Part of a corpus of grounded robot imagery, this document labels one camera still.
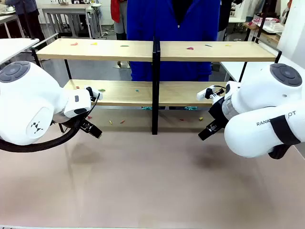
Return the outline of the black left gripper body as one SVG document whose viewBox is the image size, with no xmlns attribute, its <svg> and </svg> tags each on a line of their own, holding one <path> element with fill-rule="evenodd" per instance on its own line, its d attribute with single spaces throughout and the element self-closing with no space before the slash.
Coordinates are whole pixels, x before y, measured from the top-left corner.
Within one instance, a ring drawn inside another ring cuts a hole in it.
<svg viewBox="0 0 305 229">
<path fill-rule="evenodd" d="M 86 119 L 89 112 L 82 113 L 73 118 L 70 118 L 68 121 L 62 123 L 66 128 L 76 128 L 83 123 L 83 120 Z"/>
</svg>

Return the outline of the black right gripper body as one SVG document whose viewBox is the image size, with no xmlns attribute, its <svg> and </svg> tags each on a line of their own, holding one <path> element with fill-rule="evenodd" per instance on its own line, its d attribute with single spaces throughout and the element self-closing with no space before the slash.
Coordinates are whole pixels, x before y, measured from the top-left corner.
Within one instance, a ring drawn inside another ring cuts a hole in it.
<svg viewBox="0 0 305 229">
<path fill-rule="evenodd" d="M 225 117 L 222 111 L 222 105 L 224 102 L 224 97 L 221 97 L 217 102 L 215 102 L 209 110 L 210 115 L 214 118 L 214 120 L 218 120 L 221 125 L 221 129 L 225 128 L 228 123 L 228 119 Z"/>
</svg>

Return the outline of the white table with legs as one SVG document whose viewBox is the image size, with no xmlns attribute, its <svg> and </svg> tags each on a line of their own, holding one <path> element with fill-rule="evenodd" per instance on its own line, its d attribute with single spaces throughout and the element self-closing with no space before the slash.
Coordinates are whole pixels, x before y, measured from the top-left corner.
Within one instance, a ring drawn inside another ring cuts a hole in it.
<svg viewBox="0 0 305 229">
<path fill-rule="evenodd" d="M 224 81 L 227 82 L 231 78 L 233 81 L 238 82 L 244 67 L 244 62 L 220 62 L 221 66 L 225 69 L 225 79 Z M 272 64 L 272 62 L 248 62 L 242 77 L 242 81 L 247 78 L 256 77 L 258 72 Z"/>
</svg>

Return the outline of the wooden work table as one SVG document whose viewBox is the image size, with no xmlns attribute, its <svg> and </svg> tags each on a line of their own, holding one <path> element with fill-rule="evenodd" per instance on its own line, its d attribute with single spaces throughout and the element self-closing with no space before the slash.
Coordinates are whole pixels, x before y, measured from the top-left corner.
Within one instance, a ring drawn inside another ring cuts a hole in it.
<svg viewBox="0 0 305 229">
<path fill-rule="evenodd" d="M 246 38 L 245 41 L 250 41 L 254 35 L 257 35 L 259 27 L 256 24 L 253 24 L 252 21 L 243 23 L 244 27 L 246 27 Z M 269 43 L 278 44 L 281 32 L 279 33 L 267 33 L 262 30 L 260 38 L 265 39 Z"/>
</svg>

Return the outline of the black stand pole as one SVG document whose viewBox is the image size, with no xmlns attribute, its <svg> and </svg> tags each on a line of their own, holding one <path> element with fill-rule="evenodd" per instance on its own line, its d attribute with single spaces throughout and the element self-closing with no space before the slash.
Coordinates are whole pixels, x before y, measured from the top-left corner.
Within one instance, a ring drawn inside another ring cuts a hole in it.
<svg viewBox="0 0 305 229">
<path fill-rule="evenodd" d="M 255 43 L 257 43 L 257 44 L 259 43 L 259 40 L 260 40 L 260 36 L 261 36 L 262 30 L 263 30 L 265 19 L 266 19 L 266 17 L 263 17 L 257 35 L 253 37 L 255 39 Z"/>
</svg>

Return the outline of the white side table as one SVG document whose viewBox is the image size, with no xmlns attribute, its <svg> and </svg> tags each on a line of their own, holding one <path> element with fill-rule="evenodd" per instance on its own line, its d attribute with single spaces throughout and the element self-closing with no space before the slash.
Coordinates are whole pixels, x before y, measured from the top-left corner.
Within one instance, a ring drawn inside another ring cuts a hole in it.
<svg viewBox="0 0 305 229">
<path fill-rule="evenodd" d="M 39 39 L 30 38 L 0 39 L 0 65 L 38 42 Z"/>
</svg>

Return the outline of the clear plastic bag pile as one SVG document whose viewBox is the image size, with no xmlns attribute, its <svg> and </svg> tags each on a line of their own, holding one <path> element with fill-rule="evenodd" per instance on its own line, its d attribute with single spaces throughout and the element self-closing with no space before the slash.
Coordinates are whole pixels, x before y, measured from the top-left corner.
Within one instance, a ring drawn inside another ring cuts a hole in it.
<svg viewBox="0 0 305 229">
<path fill-rule="evenodd" d="M 261 26 L 263 21 L 262 17 L 254 16 L 252 23 L 256 24 L 258 27 Z M 263 30 L 267 33 L 279 33 L 284 31 L 284 25 L 282 25 L 277 18 L 266 18 L 263 24 Z"/>
</svg>

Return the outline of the person in red vest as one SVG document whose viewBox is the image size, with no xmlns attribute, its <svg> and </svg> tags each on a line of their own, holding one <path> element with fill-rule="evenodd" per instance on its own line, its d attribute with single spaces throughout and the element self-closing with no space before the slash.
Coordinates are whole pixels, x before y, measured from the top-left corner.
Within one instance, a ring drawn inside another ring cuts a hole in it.
<svg viewBox="0 0 305 229">
<path fill-rule="evenodd" d="M 111 0 L 111 17 L 117 40 L 127 40 L 127 0 Z"/>
</svg>

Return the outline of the person in blue jacket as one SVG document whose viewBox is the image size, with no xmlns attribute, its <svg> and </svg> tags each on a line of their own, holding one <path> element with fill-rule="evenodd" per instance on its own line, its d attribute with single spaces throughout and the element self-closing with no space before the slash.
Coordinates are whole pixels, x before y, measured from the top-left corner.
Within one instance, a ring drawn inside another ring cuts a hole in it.
<svg viewBox="0 0 305 229">
<path fill-rule="evenodd" d="M 221 0 L 128 0 L 130 41 L 214 42 Z M 150 62 L 130 62 L 133 81 L 152 81 Z M 209 81 L 209 62 L 161 62 L 160 81 Z"/>
</svg>

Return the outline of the grey metal desk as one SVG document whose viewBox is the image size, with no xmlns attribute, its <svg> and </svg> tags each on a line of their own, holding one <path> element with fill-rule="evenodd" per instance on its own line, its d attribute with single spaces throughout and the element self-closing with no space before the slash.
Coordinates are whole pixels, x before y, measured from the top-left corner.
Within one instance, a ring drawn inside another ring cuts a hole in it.
<svg viewBox="0 0 305 229">
<path fill-rule="evenodd" d="M 97 39 L 102 36 L 101 4 L 44 4 L 39 6 L 50 35 L 63 37 L 88 37 Z"/>
</svg>

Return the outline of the person in dark clothes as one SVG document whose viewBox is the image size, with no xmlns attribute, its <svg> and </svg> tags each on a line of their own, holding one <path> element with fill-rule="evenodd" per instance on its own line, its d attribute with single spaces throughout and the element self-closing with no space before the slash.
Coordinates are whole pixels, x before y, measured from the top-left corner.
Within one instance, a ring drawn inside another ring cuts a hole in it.
<svg viewBox="0 0 305 229">
<path fill-rule="evenodd" d="M 44 34 L 40 27 L 39 11 L 36 0 L 4 0 L 5 5 L 13 6 L 26 34 L 43 41 Z"/>
</svg>

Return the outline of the white desk dark underside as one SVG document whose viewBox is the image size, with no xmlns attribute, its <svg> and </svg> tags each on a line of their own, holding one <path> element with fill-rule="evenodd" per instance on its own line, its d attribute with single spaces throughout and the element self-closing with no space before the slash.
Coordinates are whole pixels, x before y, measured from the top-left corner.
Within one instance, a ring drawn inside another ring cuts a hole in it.
<svg viewBox="0 0 305 229">
<path fill-rule="evenodd" d="M 16 14 L 12 14 L 12 15 L 0 15 L 0 25 L 4 25 L 8 38 L 10 39 L 11 35 L 10 35 L 9 28 L 7 26 L 7 23 L 11 22 L 11 21 L 15 21 L 17 23 L 19 31 L 20 31 L 20 34 L 21 34 L 21 37 L 25 38 L 25 35 L 24 35 L 24 32 L 23 32 L 20 20 L 19 20 L 19 18 L 18 18 L 18 16 Z"/>
</svg>

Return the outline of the person in orange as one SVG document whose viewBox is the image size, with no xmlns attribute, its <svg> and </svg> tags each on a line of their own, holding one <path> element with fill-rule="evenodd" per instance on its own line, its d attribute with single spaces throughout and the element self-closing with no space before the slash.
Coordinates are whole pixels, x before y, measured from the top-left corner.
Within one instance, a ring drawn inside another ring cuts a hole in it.
<svg viewBox="0 0 305 229">
<path fill-rule="evenodd" d="M 281 17 L 284 17 L 286 13 L 290 10 L 292 0 L 280 0 L 280 13 Z"/>
</svg>

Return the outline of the wooden shelf unit black frame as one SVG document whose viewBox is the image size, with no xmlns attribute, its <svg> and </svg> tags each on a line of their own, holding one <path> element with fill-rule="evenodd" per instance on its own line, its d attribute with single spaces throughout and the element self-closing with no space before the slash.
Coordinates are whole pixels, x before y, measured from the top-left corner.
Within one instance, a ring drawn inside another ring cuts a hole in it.
<svg viewBox="0 0 305 229">
<path fill-rule="evenodd" d="M 279 62 L 282 51 L 259 40 L 251 42 L 165 42 L 155 38 L 152 49 L 152 134 L 158 133 L 158 111 L 161 106 L 208 107 L 211 100 L 196 102 L 188 94 L 194 82 L 160 82 L 161 62 Z"/>
<path fill-rule="evenodd" d="M 69 85 L 76 82 L 71 76 L 69 60 L 142 61 L 149 62 L 152 66 L 153 41 L 70 39 L 61 38 L 58 33 L 50 36 L 49 39 L 54 39 L 54 41 L 40 50 L 38 49 L 39 43 L 32 46 L 31 51 L 35 62 L 38 63 L 40 59 L 44 58 L 63 59 L 69 77 Z M 129 47 L 120 47 L 121 45 L 129 45 Z M 92 85 L 106 90 L 99 105 L 152 107 L 152 82 L 82 80 L 81 85 Z"/>
</svg>

